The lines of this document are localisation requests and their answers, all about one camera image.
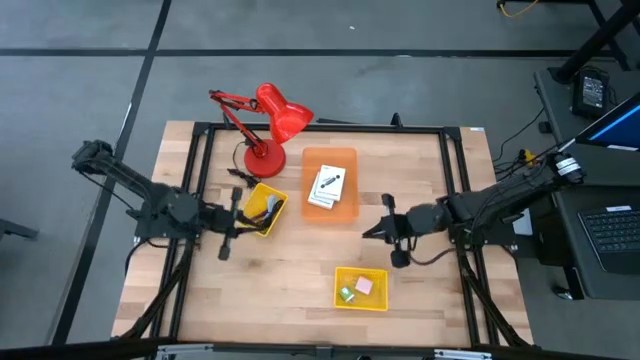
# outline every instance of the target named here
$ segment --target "black desk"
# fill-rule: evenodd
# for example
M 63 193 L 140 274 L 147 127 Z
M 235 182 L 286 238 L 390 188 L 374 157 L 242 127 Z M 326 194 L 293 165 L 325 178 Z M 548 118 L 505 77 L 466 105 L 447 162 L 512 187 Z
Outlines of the black desk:
M 619 101 L 640 91 L 640 72 L 610 71 L 609 74 L 610 83 L 615 88 Z M 557 142 L 573 138 L 589 125 L 589 121 L 574 116 L 569 109 L 571 85 L 558 84 L 546 69 L 536 72 L 534 77 Z M 616 151 L 612 156 L 613 151 L 593 146 L 572 146 L 568 150 L 587 171 L 587 179 L 590 172 L 600 173 L 601 177 L 619 174 L 620 166 L 625 161 L 635 160 L 632 163 L 638 164 L 638 154 Z M 640 170 L 640 166 L 628 164 L 627 162 L 626 168 Z M 599 183 L 598 176 L 595 178 L 595 183 Z M 613 184 L 608 181 L 607 185 L 614 185 L 615 179 L 613 180 Z M 589 297 L 639 300 L 640 276 L 610 274 L 602 270 L 577 215 L 583 209 L 639 201 L 640 187 L 580 186 L 555 193 L 550 199 L 534 204 L 531 215 L 535 236 L 538 240 L 544 240 L 543 249 L 546 250 L 542 254 L 546 259 L 541 259 L 541 262 L 563 266 L 570 287 L 579 286 Z

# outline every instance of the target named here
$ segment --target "pink block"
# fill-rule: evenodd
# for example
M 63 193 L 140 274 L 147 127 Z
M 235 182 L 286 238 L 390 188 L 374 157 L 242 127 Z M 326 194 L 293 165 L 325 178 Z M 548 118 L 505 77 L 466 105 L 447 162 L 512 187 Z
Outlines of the pink block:
M 363 276 L 360 276 L 358 278 L 358 281 L 356 282 L 356 290 L 366 295 L 369 295 L 372 287 L 373 287 L 373 282 Z

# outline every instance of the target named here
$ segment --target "lamp base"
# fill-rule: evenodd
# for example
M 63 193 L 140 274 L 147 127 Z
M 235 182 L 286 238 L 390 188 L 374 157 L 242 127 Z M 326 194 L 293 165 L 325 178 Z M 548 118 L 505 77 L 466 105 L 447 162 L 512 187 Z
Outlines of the lamp base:
M 250 173 L 259 178 L 268 178 L 278 175 L 284 168 L 287 156 L 284 148 L 271 139 L 263 140 L 267 144 L 267 154 L 257 157 L 253 149 L 249 147 L 244 153 L 244 165 Z

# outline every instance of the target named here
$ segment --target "lamp arm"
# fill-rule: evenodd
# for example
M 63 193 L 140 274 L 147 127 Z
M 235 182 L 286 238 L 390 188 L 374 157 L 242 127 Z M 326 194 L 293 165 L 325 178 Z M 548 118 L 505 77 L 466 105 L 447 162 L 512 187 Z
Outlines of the lamp arm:
M 209 97 L 220 105 L 220 109 L 227 118 L 231 119 L 242 135 L 251 142 L 256 156 L 264 156 L 267 153 L 267 145 L 258 135 L 256 135 L 256 133 L 247 129 L 247 127 L 244 126 L 238 117 L 231 111 L 231 109 L 236 111 L 245 110 L 256 114 L 264 114 L 265 111 L 262 109 L 262 106 L 260 106 L 258 101 L 245 96 L 227 94 L 218 90 L 209 90 Z

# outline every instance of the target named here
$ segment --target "yellow cable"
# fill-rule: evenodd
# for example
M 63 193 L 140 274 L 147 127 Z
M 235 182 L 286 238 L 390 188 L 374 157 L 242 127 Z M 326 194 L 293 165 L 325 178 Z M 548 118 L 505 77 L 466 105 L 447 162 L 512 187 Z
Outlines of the yellow cable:
M 520 15 L 522 15 L 522 14 L 526 13 L 527 11 L 531 10 L 531 8 L 532 8 L 532 7 L 534 7 L 534 6 L 538 3 L 538 1 L 540 1 L 540 0 L 535 0 L 534 2 L 532 2 L 531 4 L 529 4 L 529 6 L 527 6 L 526 8 L 524 8 L 524 9 L 522 9 L 522 10 L 518 11 L 517 13 L 515 13 L 515 14 L 513 14 L 513 15 L 509 14 L 509 13 L 507 12 L 507 10 L 505 10 L 504 5 L 500 5 L 500 10 L 502 10 L 502 13 L 504 14 L 504 16 L 506 16 L 506 17 L 510 17 L 510 18 L 514 18 L 514 17 L 518 17 L 518 16 L 520 16 Z

